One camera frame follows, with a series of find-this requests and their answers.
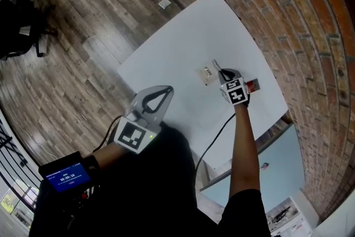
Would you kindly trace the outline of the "white sachet packet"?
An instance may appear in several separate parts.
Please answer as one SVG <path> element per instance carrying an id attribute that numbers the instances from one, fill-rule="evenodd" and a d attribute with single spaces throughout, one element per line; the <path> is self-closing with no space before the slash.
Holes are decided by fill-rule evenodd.
<path id="1" fill-rule="evenodd" d="M 212 62 L 203 64 L 196 72 L 205 85 L 211 85 L 218 80 L 218 70 Z"/>

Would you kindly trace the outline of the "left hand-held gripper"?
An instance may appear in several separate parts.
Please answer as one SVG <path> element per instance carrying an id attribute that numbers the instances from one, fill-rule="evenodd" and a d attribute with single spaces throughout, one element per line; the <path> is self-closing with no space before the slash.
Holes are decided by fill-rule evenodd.
<path id="1" fill-rule="evenodd" d="M 131 108 L 120 118 L 114 142 L 133 153 L 141 153 L 161 132 L 160 123 L 173 96 L 170 85 L 156 85 L 138 92 Z"/>

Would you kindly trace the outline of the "black wrist screen device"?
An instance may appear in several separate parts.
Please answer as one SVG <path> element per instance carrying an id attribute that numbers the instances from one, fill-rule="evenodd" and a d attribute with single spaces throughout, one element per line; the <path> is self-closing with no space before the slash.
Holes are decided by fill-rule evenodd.
<path id="1" fill-rule="evenodd" d="M 84 190 L 94 179 L 80 152 L 75 152 L 38 168 L 38 173 L 57 193 Z"/>

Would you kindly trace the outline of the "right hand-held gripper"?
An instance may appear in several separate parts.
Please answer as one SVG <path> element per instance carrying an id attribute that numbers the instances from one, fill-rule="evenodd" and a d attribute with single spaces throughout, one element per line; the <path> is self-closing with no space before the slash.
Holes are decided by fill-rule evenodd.
<path id="1" fill-rule="evenodd" d="M 231 68 L 223 68 L 213 59 L 212 63 L 218 71 L 220 83 L 224 83 L 220 90 L 224 99 L 232 104 L 249 104 L 249 91 L 239 71 Z"/>

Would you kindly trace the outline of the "black metal railing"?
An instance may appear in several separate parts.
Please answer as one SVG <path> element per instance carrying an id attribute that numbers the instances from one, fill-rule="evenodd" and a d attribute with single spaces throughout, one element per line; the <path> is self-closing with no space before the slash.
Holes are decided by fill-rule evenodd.
<path id="1" fill-rule="evenodd" d="M 39 188 L 41 177 L 23 156 L 12 136 L 0 121 L 0 173 L 8 184 L 20 186 L 21 183 Z"/>

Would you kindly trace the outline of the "black office chair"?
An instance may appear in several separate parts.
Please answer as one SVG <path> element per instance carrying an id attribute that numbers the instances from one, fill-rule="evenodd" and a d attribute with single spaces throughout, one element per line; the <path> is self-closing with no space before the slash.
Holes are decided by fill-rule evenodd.
<path id="1" fill-rule="evenodd" d="M 41 35 L 57 36 L 58 31 L 48 24 L 48 16 L 55 5 L 45 9 L 36 8 L 32 2 L 27 6 L 10 0 L 0 1 L 0 60 L 19 57 L 35 47 L 38 58 L 45 56 L 39 49 Z"/>

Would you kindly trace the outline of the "person's black clothing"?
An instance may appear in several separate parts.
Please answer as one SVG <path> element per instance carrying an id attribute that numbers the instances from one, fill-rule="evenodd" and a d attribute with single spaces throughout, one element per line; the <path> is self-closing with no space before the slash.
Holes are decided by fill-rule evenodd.
<path id="1" fill-rule="evenodd" d="M 195 164 L 186 138 L 167 127 L 140 154 L 102 170 L 75 219 L 69 201 L 43 182 L 29 237 L 270 237 L 261 193 L 235 194 L 216 223 L 197 207 Z"/>

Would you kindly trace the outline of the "person's right forearm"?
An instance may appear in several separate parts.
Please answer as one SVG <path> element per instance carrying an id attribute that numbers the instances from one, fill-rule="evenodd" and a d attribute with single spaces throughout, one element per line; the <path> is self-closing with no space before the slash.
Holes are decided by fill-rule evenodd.
<path id="1" fill-rule="evenodd" d="M 238 104 L 234 110 L 236 128 L 229 197 L 247 189 L 260 190 L 260 165 L 248 108 Z"/>

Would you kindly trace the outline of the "small red square packet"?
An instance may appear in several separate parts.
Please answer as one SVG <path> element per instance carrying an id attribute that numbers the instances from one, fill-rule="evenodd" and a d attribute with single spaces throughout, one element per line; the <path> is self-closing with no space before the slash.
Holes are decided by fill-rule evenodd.
<path id="1" fill-rule="evenodd" d="M 260 90 L 260 84 L 257 78 L 246 82 L 246 85 L 250 93 Z"/>

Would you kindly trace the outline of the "person's left forearm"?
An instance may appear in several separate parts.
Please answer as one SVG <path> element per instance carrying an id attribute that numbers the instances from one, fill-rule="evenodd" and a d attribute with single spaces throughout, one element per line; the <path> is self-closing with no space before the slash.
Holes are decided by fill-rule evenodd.
<path id="1" fill-rule="evenodd" d="M 111 143 L 92 153 L 100 170 L 110 168 L 118 159 L 128 154 L 129 150 L 117 143 Z"/>

